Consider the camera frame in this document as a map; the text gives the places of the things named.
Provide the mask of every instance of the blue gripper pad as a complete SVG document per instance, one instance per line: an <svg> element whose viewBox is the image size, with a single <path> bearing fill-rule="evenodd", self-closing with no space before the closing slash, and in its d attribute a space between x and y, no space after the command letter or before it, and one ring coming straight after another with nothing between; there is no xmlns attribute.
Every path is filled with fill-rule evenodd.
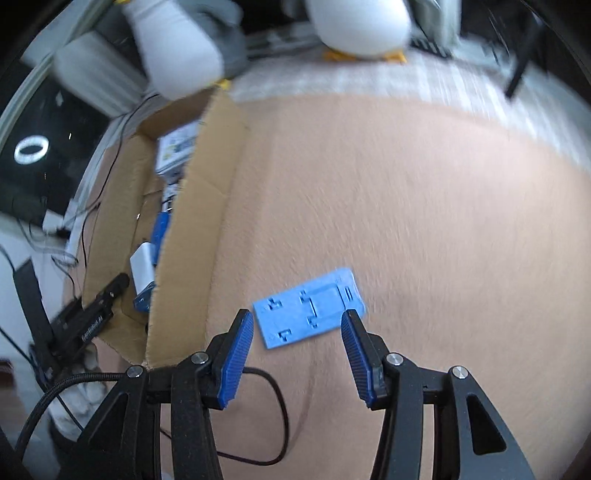
<svg viewBox="0 0 591 480"><path fill-rule="evenodd" d="M253 304L267 348L299 342L340 326L347 309L365 314L353 272L340 268Z"/></svg>
<svg viewBox="0 0 591 480"><path fill-rule="evenodd" d="M343 337L349 365L353 372L353 379L357 387L359 398L368 407L375 402L377 395L374 391L374 376L369 358L361 344L359 333L355 330L353 319L347 314L343 315L340 325L340 333Z"/></svg>
<svg viewBox="0 0 591 480"><path fill-rule="evenodd" d="M252 335L254 334L254 320L252 313L248 312L238 329L226 361L222 366L222 381L217 400L222 408L228 406L228 402L236 397L242 369L246 363L248 351L251 348Z"/></svg>

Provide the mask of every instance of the black wire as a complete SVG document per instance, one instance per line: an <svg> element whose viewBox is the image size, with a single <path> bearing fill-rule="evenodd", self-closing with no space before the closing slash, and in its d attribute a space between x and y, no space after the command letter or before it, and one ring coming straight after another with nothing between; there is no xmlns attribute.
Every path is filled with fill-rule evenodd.
<svg viewBox="0 0 591 480"><path fill-rule="evenodd" d="M40 247L39 245L35 245L33 243L33 241L27 236L27 233L26 233L24 227L22 226L20 219L18 219L14 213L14 198L12 199L12 215L14 216L14 219L17 221L17 225L20 228L23 237L25 238L25 240L27 241L29 246L35 252L42 253L42 254L64 255L64 257L66 257L66 258L71 258L74 265L77 265L79 263L78 259L74 255L66 252L65 250L60 250L59 248L51 248L51 247Z"/></svg>
<svg viewBox="0 0 591 480"><path fill-rule="evenodd" d="M84 242L84 229L86 228L86 221L88 220L88 217L90 216L90 214L92 212L94 212L95 210L98 210L100 208L100 202L97 203L92 210L90 210L87 214L86 214L86 218L84 219L84 222L82 223L82 233L80 234L80 238L82 239L82 255L83 255L83 259L84 259L84 268L86 269L87 265L88 265L88 258L86 256L86 244Z"/></svg>
<svg viewBox="0 0 591 480"><path fill-rule="evenodd" d="M74 279L72 278L72 276L68 273L68 271L63 268L60 265L59 260L54 257L53 255L51 256L51 261L53 262L53 264L66 276L70 279L70 282L72 282L72 296L74 298L76 298L76 282L74 282Z"/></svg>
<svg viewBox="0 0 591 480"><path fill-rule="evenodd" d="M12 268L12 273L16 272L16 270L14 269L14 263L12 263L12 259L10 258L10 255L8 255L8 252L6 251L6 249L2 245L0 245L0 254L4 255L4 258L6 258L8 263L10 263L10 268Z"/></svg>
<svg viewBox="0 0 591 480"><path fill-rule="evenodd" d="M17 343L12 339L12 337L10 337L9 334L7 334L4 329L2 327L0 327L0 333L2 334L2 336L8 341L8 343L10 343L12 345L12 347L21 354L21 357L23 357L28 364L33 368L33 370L35 370L35 364L33 363L33 360L31 360L29 358L29 356L22 351L22 348L20 348Z"/></svg>
<svg viewBox="0 0 591 480"><path fill-rule="evenodd" d="M31 436L33 435L35 427L37 427L39 420L41 420L41 417L47 410L49 404L66 388L81 383L117 381L124 375L124 373L87 372L83 374L72 375L71 377L65 378L64 380L61 380L53 385L49 390L47 390L47 392L45 392L41 400L37 402L37 405L35 405L33 411L27 418L27 421L21 430L21 434L18 436L17 444L15 445L14 449L17 458L22 461L23 457L25 456L25 450L27 450L27 445L31 440Z"/></svg>
<svg viewBox="0 0 591 480"><path fill-rule="evenodd" d="M22 349L17 345L17 343L12 339L12 337L10 337L9 334L7 334L4 329L2 327L0 327L0 333L3 335L3 337L8 341L8 343L10 343L12 345L12 347L21 354L21 357L23 357L28 364L31 366L31 368L33 369L33 371L36 370L35 364L33 363L33 360L31 360L31 358L22 351ZM84 430L84 427L80 424L80 422L78 421L78 419L74 416L74 414L72 413L72 411L68 408L68 406L66 405L66 402L63 401L63 399L58 395L57 396L57 400L59 401L59 403L61 403L61 406L64 407L64 410L66 411L66 413L68 414L68 416L72 419L72 421L76 424L76 426L80 429L80 431Z"/></svg>
<svg viewBox="0 0 591 480"><path fill-rule="evenodd" d="M109 167L109 171L107 172L107 176L105 177L105 181L102 184L102 187L100 188L100 192L99 194L96 196L96 198L90 203L89 206L87 206L86 208L80 210L79 212L76 212L74 214L74 216L72 218L70 218L69 220L65 221L65 223L63 224L63 226L68 225L69 223L71 223L72 221L76 220L76 218L78 218L80 215L84 215L87 212L90 212L93 207L97 204L100 204L100 196L103 195L103 192L105 191L105 186L107 185L107 181L109 180L109 176L111 176L111 172L113 171L113 167L115 166L115 162L117 162L117 158L119 158L119 154L121 153L121 147L123 145L123 136L124 136L124 132L125 132L125 127L127 127L127 123L132 119L132 117L138 112L138 110L143 107L146 102L148 102L148 100L151 100L152 98L156 98L159 94L154 94L151 95L147 98L145 98L130 114L129 116L125 119L125 122L123 122L123 126L121 127L121 133L119 134L119 145L117 145L117 152L115 153L115 158L113 159L113 162L111 162L111 166Z"/></svg>
<svg viewBox="0 0 591 480"><path fill-rule="evenodd" d="M287 414L287 407L285 406L285 399L283 398L283 394L281 393L281 389L277 384L276 380L271 376L270 373L261 370L260 368L254 367L244 367L242 370L243 374L251 374L251 375L258 375L259 377L263 377L265 380L269 382L271 388L275 392L277 396L277 403L281 409L281 416L283 417L283 445L281 446L281 451L279 455L277 455L273 460L263 461L263 460L252 460L250 458L240 457L238 455L231 455L230 453L218 452L217 454L220 457L229 458L230 460L236 460L237 462L248 463L250 465L258 465L258 466L270 466L275 465L283 460L285 454L287 453L287 446L289 445L290 441L290 418ZM171 434L160 428L160 433L162 433L166 438L172 440Z"/></svg>

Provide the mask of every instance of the blue device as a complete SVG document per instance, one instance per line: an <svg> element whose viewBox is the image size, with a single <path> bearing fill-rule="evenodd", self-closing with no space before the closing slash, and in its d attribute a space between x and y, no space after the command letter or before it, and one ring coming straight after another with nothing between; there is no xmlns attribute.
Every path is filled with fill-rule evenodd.
<svg viewBox="0 0 591 480"><path fill-rule="evenodd" d="M253 308L267 348L289 345L338 328L345 310L365 314L349 268L256 301Z"/></svg>

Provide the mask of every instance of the white plush toy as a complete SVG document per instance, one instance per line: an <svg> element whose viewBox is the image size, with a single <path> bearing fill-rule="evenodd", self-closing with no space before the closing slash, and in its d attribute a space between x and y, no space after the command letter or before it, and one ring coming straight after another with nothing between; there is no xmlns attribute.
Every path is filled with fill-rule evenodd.
<svg viewBox="0 0 591 480"><path fill-rule="evenodd" d="M405 61L411 20L404 0L306 0L331 60Z"/></svg>

